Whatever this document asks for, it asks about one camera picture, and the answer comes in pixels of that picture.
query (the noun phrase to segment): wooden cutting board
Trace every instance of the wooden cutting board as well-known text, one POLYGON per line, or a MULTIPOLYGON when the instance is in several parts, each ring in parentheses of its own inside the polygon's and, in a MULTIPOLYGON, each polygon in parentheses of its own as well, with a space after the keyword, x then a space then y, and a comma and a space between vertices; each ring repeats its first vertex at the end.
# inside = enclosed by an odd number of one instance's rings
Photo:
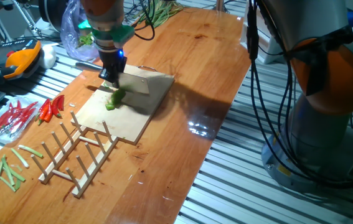
POLYGON ((102 121, 106 121, 110 134, 121 141, 137 144, 149 120, 157 110, 160 102, 170 89, 174 77, 159 72, 142 70, 126 65, 125 73, 146 77, 149 95, 127 92, 122 104, 115 110, 107 111, 105 105, 111 98, 113 90, 105 87, 103 82, 89 100, 78 111, 76 117, 80 125, 105 134, 102 121))

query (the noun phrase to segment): red pepper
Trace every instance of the red pepper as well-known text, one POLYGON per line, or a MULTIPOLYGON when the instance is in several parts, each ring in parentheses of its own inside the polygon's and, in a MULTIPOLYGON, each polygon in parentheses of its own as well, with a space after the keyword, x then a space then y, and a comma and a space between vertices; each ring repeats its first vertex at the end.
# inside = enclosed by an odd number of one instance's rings
POLYGON ((61 96, 58 96, 56 97, 56 99, 53 100, 52 102, 52 111, 53 111, 53 114, 58 117, 58 118, 61 118, 62 115, 60 114, 59 112, 59 99, 61 99, 62 97, 64 97, 64 95, 61 95, 61 96))
POLYGON ((64 95, 59 96, 59 102, 57 107, 59 108, 60 111, 64 111, 64 95))
POLYGON ((13 105, 10 103, 9 109, 0 117, 0 127, 5 126, 8 118, 12 115, 13 105))
POLYGON ((19 100, 17 100, 17 107, 16 107, 16 109, 21 110, 21 102, 20 102, 19 100))
POLYGON ((31 114, 35 111, 35 108, 30 109, 25 116, 19 119, 10 129, 10 133, 14 134, 19 128, 23 127, 31 114))
POLYGON ((39 116, 40 116, 40 113, 42 112, 42 110, 45 108, 45 106, 50 103, 50 99, 46 99, 45 100, 45 103, 39 108, 39 111, 38 111, 38 114, 37 114, 37 117, 35 118, 35 121, 38 120, 39 116))
POLYGON ((44 121, 44 119, 45 119, 45 117, 46 117, 46 114, 47 114, 49 108, 50 108, 50 102, 47 103, 47 104, 45 105, 44 109, 40 112, 38 125, 42 124, 42 122, 44 121))
POLYGON ((9 129, 10 127, 14 126, 14 124, 18 123, 26 115, 26 113, 28 113, 28 111, 37 103, 38 101, 33 102, 30 105, 28 105, 26 108, 18 110, 17 116, 13 117, 13 119, 9 123, 7 123, 6 128, 9 129))
POLYGON ((48 106, 49 106, 49 108, 48 108, 47 114, 46 114, 46 116, 44 118, 44 120, 46 122, 49 122, 52 119, 52 117, 53 117, 52 105, 49 103, 48 106))

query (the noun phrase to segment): wooden stick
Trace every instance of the wooden stick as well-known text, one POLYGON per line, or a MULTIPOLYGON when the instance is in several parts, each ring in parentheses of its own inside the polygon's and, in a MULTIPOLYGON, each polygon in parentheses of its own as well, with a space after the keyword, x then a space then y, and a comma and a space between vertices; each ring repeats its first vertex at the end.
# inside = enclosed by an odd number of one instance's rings
POLYGON ((75 132, 75 134, 72 136, 72 139, 74 140, 74 143, 71 143, 71 141, 68 141, 65 146, 65 154, 62 151, 59 151, 54 159, 56 160, 57 164, 55 165, 53 162, 50 162, 50 164, 46 167, 46 173, 47 176, 44 174, 39 176, 39 180, 43 184, 47 184, 50 178, 53 176, 52 170, 57 170, 59 167, 63 164, 63 162, 66 160, 68 155, 74 150, 75 146, 79 143, 79 136, 84 136, 87 132, 88 129, 85 126, 81 126, 82 133, 80 133, 78 130, 75 132))
POLYGON ((50 159, 52 160, 52 162, 56 165, 56 160, 54 159, 52 153, 50 153, 49 149, 47 148, 45 142, 41 142, 42 146, 44 147, 46 153, 49 155, 50 159))
POLYGON ((58 170, 52 170, 54 175, 57 175, 59 177, 62 177, 66 180, 72 181, 71 177, 67 174, 63 174, 62 172, 58 171, 58 170))
POLYGON ((108 127, 107 127, 106 121, 105 121, 105 120, 103 120, 103 121, 101 121, 101 122, 103 123, 104 129, 106 130, 108 140, 109 140, 110 142, 113 142, 113 140, 112 140, 112 138, 111 138, 110 131, 108 130, 108 127))
POLYGON ((70 111, 70 113, 71 113, 72 119, 74 119, 75 125, 78 128, 78 131, 82 133, 81 126, 79 125, 79 123, 77 121, 77 117, 75 116, 74 111, 70 111))
POLYGON ((89 142, 90 144, 94 144, 94 145, 99 145, 99 142, 96 142, 95 140, 92 140, 92 139, 88 139, 88 138, 85 138, 83 136, 80 136, 79 139, 81 139, 82 141, 85 141, 85 142, 89 142))
POLYGON ((97 143, 98 143, 98 145, 99 145, 101 151, 102 151, 103 153, 105 153, 106 151, 104 150, 103 144, 102 144, 101 141, 100 141, 99 135, 97 135, 97 132, 96 132, 96 131, 94 131, 93 134, 94 134, 95 137, 96 137, 97 143))
POLYGON ((104 148, 107 149, 106 153, 102 153, 101 151, 98 153, 98 155, 96 156, 96 160, 98 161, 98 164, 95 164, 93 162, 90 164, 88 168, 89 177, 83 174, 81 179, 78 181, 80 189, 78 189, 77 187, 74 187, 74 189, 72 190, 72 194, 74 195, 74 197, 80 198, 82 196, 83 192, 87 189, 90 182, 93 180, 97 172, 100 170, 100 167, 106 161, 106 159, 114 149, 117 142, 118 142, 118 138, 114 138, 114 142, 110 142, 110 141, 106 142, 106 144, 104 145, 104 148))
POLYGON ((93 155, 93 152, 92 152, 92 150, 90 149, 90 146, 89 146, 89 144, 88 144, 87 142, 85 142, 85 146, 86 146, 86 148, 88 149, 89 155, 90 155, 90 157, 92 157, 93 162, 97 165, 97 160, 96 160, 96 158, 95 158, 95 155, 93 155))
POLYGON ((53 138, 56 140, 57 144, 59 145, 59 148, 61 149, 63 154, 65 154, 63 144, 60 142, 59 138, 57 137, 56 133, 54 133, 54 131, 52 131, 52 135, 53 135, 53 138))
POLYGON ((60 122, 60 126, 63 128, 63 131, 65 132, 65 134, 67 135, 71 143, 74 143, 74 139, 72 139, 71 134, 69 133, 69 131, 67 131, 67 128, 65 128, 65 125, 63 124, 63 122, 60 122))
POLYGON ((37 160, 37 158, 35 158, 35 155, 31 155, 31 158, 34 160, 34 162, 37 164, 37 166, 39 167, 40 171, 42 171, 42 173, 44 173, 45 177, 47 176, 46 170, 42 167, 42 165, 39 163, 39 161, 37 160))
POLYGON ((77 186, 77 189, 80 190, 81 187, 79 186, 78 184, 78 181, 76 180, 76 178, 74 177, 74 175, 72 175, 71 171, 70 171, 70 168, 65 168, 65 171, 68 172, 69 176, 71 177, 72 181, 74 182, 75 186, 77 186))
POLYGON ((81 165, 82 170, 85 172, 86 176, 89 177, 89 172, 88 172, 87 168, 85 167, 85 165, 83 165, 83 162, 79 156, 77 156, 77 161, 81 165))

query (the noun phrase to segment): kitchen knife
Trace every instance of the kitchen knife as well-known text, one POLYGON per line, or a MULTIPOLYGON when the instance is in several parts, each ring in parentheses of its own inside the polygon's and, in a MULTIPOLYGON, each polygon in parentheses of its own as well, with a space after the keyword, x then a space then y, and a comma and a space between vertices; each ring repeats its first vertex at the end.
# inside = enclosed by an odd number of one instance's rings
MULTIPOLYGON (((103 69, 101 66, 95 65, 94 63, 90 62, 76 62, 75 66, 82 70, 99 72, 99 77, 105 79, 106 70, 103 69)), ((123 72, 120 72, 118 75, 118 81, 122 90, 149 95, 149 82, 147 78, 123 72)))

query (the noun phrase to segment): wooden tabletop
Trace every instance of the wooden tabletop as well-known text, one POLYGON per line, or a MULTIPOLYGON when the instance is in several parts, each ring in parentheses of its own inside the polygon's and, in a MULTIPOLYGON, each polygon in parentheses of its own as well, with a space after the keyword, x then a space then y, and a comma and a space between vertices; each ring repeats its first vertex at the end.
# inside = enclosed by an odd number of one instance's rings
MULTIPOLYGON (((81 199, 70 193, 74 185, 60 177, 41 184, 30 154, 20 151, 30 164, 21 172, 27 180, 16 193, 0 182, 0 223, 173 223, 212 143, 192 133, 189 121, 205 123, 216 133, 250 66, 240 45, 242 26, 236 16, 186 9, 156 28, 154 40, 133 37, 124 47, 128 64, 175 76, 139 143, 119 142, 81 199)), ((138 32, 151 35, 149 28, 138 32)), ((40 143, 45 141, 55 154, 59 148, 50 132, 65 142, 59 122, 75 131, 69 112, 77 112, 100 83, 97 73, 81 73, 61 92, 63 119, 30 125, 19 140, 0 150, 0 157, 6 154, 9 164, 21 166, 10 148, 23 144, 42 152, 41 164, 47 166, 50 159, 40 143)), ((85 164, 92 162, 80 144, 59 170, 69 167, 78 178, 83 171, 76 155, 85 164)))

